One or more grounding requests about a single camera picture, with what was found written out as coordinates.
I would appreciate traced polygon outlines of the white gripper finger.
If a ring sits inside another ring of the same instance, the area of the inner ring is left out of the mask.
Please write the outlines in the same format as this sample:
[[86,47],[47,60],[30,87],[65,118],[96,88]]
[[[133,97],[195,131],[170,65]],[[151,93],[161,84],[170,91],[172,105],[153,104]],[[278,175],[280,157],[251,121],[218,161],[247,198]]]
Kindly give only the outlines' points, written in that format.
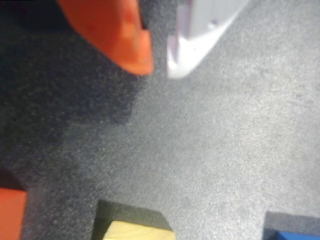
[[185,0],[177,6],[176,30],[167,38],[167,76],[190,74],[248,4],[247,0]]

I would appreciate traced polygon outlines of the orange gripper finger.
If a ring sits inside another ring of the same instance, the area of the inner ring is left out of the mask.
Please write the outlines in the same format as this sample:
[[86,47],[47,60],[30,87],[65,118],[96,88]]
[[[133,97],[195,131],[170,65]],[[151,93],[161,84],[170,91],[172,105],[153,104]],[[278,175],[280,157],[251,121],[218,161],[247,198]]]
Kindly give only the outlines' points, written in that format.
[[135,75],[153,71],[152,38],[137,0],[59,0],[73,29],[113,63]]

